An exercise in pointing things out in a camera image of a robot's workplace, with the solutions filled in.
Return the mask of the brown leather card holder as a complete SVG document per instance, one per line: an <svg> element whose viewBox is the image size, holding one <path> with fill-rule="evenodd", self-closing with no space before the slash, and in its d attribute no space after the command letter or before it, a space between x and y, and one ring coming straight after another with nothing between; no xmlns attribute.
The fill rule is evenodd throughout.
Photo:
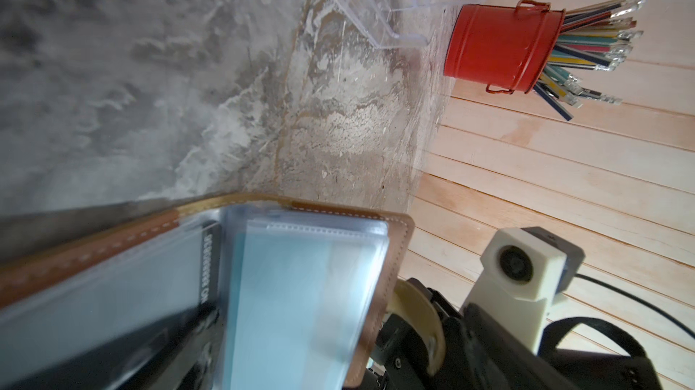
<svg viewBox="0 0 695 390"><path fill-rule="evenodd" d="M223 389L235 236L257 217L383 221L389 247L340 389L359 386L412 237L405 214L260 194L183 205L36 254L1 270L1 386L125 389L204 308L226 323L212 389Z"/></svg>

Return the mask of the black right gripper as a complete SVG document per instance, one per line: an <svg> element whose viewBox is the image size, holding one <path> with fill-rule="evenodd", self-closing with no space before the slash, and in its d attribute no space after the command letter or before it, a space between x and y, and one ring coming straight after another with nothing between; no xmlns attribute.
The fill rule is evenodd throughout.
<svg viewBox="0 0 695 390"><path fill-rule="evenodd" d="M376 389L659 389L660 380L642 345L602 319L576 317L544 328L538 353L532 353L478 306L456 310L440 292L411 278L400 286L426 299L445 337L443 366L427 372L428 353L413 327L391 314L381 328L374 361ZM577 326L587 326L622 348L621 355L559 346Z"/></svg>

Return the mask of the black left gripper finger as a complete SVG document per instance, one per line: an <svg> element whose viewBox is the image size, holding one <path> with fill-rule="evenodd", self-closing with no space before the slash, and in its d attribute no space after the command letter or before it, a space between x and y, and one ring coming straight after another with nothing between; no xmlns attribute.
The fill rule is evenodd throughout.
<svg viewBox="0 0 695 390"><path fill-rule="evenodd" d="M219 308L204 308L124 388L212 389L225 329Z"/></svg>

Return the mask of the light blue card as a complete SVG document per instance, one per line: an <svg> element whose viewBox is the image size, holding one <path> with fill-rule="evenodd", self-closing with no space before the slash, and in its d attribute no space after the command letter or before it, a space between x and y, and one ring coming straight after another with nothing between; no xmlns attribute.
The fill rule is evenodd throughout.
<svg viewBox="0 0 695 390"><path fill-rule="evenodd" d="M248 221L233 247L221 388L342 388L388 247L383 221Z"/></svg>

